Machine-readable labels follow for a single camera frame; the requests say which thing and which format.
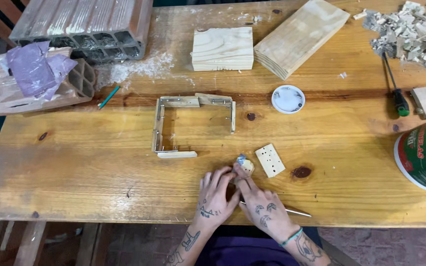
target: wooden table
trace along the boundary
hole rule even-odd
[[[330,2],[351,15],[363,8],[389,13],[403,3]],[[302,225],[426,227],[426,191],[407,180],[393,158],[399,134],[425,121],[396,115],[386,71],[369,44],[377,33],[364,29],[362,20],[350,19],[286,81],[258,63],[242,73],[191,70],[195,28],[241,27],[260,16],[251,25],[256,44],[303,3],[155,8],[144,64],[162,56],[170,63],[159,64],[154,74],[129,76],[121,83],[130,82],[129,88],[120,89],[101,111],[97,102],[116,84],[84,105],[6,119],[0,134],[0,219],[189,223],[200,178],[231,165],[242,152],[256,165],[259,187],[313,215],[291,216]],[[423,67],[398,60],[390,65],[404,91],[426,86]],[[276,111],[270,101],[284,84],[306,95],[303,110],[294,115]],[[156,99],[195,92],[232,96],[236,133],[229,133],[227,109],[170,108],[163,144],[195,150],[198,157],[159,159],[150,149]],[[275,178],[266,177],[254,155],[269,143],[286,167]],[[291,177],[299,166],[312,169],[311,175]],[[239,208],[226,223],[249,224]]]

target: person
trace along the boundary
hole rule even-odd
[[[231,167],[225,166],[214,173],[208,172],[200,180],[200,194],[195,217],[179,246],[167,257],[165,265],[195,265],[200,254],[205,253],[202,250],[216,228],[233,214],[238,205],[249,221],[273,239],[270,239],[274,242],[273,246],[266,247],[266,252],[261,253],[256,246],[246,245],[254,250],[246,250],[248,254],[239,256],[240,261],[234,253],[228,253],[227,256],[221,253],[215,256],[205,254],[207,259],[202,259],[201,263],[198,259],[197,265],[342,265],[330,258],[303,232],[302,227],[290,220],[276,193],[260,190],[238,163],[235,163],[233,167],[234,171],[231,171]],[[228,202],[226,191],[232,179],[237,190]],[[241,195],[244,197],[245,204],[240,202]],[[281,252],[285,253],[287,258],[283,257]],[[257,257],[261,254],[265,257],[269,255],[269,258],[258,260]]]

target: tattooed hand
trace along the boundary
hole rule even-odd
[[[276,193],[260,190],[238,163],[234,164],[234,171],[238,173],[236,186],[246,203],[239,203],[239,206],[255,226],[281,244],[298,232],[299,225],[290,220]]]
[[[229,202],[226,201],[226,188],[236,173],[225,166],[214,174],[208,172],[200,180],[200,196],[193,223],[201,228],[215,230],[233,213],[240,201],[240,191],[236,191]]]

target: green string bracelet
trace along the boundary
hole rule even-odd
[[[283,247],[283,246],[287,245],[287,243],[290,240],[296,238],[302,231],[303,231],[303,227],[300,226],[300,230],[297,233],[295,233],[293,236],[291,236],[289,239],[287,239],[284,243],[280,244],[279,247]]]

